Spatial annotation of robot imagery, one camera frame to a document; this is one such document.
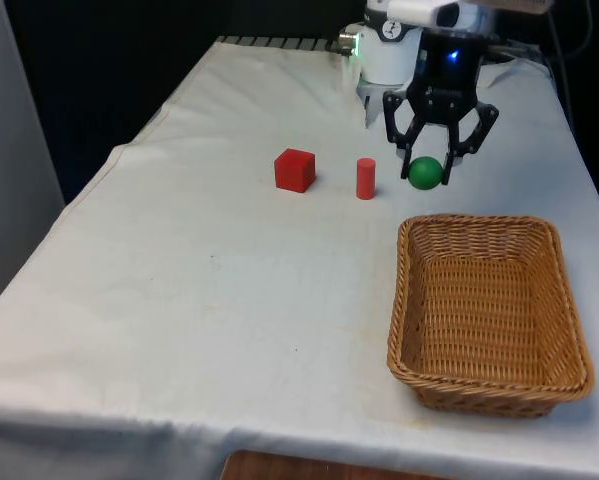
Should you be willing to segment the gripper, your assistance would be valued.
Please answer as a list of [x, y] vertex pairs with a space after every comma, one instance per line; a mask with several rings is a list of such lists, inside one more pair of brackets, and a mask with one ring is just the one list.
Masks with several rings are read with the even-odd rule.
[[[411, 90], [383, 94], [383, 111], [389, 143], [403, 153], [400, 177], [409, 178], [413, 146], [427, 122], [447, 122], [448, 149], [441, 184], [450, 180], [455, 160], [476, 153], [499, 116], [491, 104], [477, 102], [476, 84], [487, 40], [478, 35], [422, 32]], [[408, 101], [413, 118], [405, 132], [397, 126], [396, 113]], [[478, 122], [464, 140], [459, 122], [472, 110]]]

